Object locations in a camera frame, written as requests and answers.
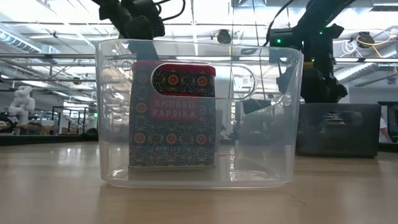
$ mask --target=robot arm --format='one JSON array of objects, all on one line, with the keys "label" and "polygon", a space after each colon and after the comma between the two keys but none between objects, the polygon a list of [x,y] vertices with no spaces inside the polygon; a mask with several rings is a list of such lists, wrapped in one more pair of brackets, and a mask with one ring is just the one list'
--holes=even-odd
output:
[{"label": "robot arm", "polygon": [[32,91],[33,91],[33,88],[30,87],[30,86],[20,86],[20,87],[18,87],[18,90],[15,91],[14,95],[15,95],[16,97],[19,97],[19,96],[27,96],[27,95],[29,95]]},{"label": "robot arm", "polygon": [[[109,19],[120,32],[121,37],[127,39],[152,40],[165,34],[162,18],[159,17],[160,4],[170,0],[153,3],[152,0],[92,0],[99,5],[100,19]],[[278,14],[293,0],[290,0]],[[329,24],[345,7],[355,0],[310,0],[307,10],[298,24],[289,29],[272,29],[267,33],[267,43],[271,47],[292,47],[301,50],[304,60],[312,63],[310,70],[303,71],[302,96],[307,103],[337,103],[341,97],[347,95],[344,86],[340,85],[333,75],[333,38],[337,38],[344,28],[333,26],[325,30]],[[129,50],[136,53],[138,60],[158,60],[152,43],[129,44]],[[280,56],[270,51],[270,62],[274,58],[279,63]],[[289,74],[280,74],[278,86],[280,91],[285,88]]]},{"label": "robot arm", "polygon": [[33,112],[35,110],[35,99],[29,98],[28,104],[25,105],[25,110]]}]

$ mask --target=wooden table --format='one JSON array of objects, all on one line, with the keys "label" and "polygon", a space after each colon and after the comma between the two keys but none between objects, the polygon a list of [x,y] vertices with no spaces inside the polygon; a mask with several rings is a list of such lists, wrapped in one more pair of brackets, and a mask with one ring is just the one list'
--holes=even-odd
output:
[{"label": "wooden table", "polygon": [[[0,125],[0,129],[6,129],[8,126],[6,125]],[[58,127],[56,126],[38,126],[38,125],[33,125],[33,124],[22,124],[22,125],[17,125],[16,128],[19,129],[26,129],[26,130],[37,130],[41,129],[40,135],[49,135],[50,131],[58,131]]]},{"label": "wooden table", "polygon": [[95,142],[0,148],[0,223],[398,223],[398,154],[298,157],[264,190],[138,190],[99,177]]}]

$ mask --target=white robot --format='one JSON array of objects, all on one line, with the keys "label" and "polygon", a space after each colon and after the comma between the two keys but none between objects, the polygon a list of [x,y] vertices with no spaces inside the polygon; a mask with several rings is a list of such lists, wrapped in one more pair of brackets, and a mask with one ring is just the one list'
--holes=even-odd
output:
[{"label": "white robot", "polygon": [[16,116],[19,125],[27,124],[29,112],[35,109],[35,100],[30,97],[32,92],[30,86],[20,86],[14,92],[14,100],[8,108],[9,116]]},{"label": "white robot", "polygon": [[[80,131],[83,129],[83,120],[81,119],[81,121],[78,123],[77,120],[72,119],[71,117],[69,117],[68,115],[64,116],[65,119],[67,121],[70,122],[70,126],[75,126],[77,127]],[[87,126],[89,125],[90,122],[94,121],[94,116],[89,116],[88,118],[86,118],[85,121],[85,130],[87,130]]]}]

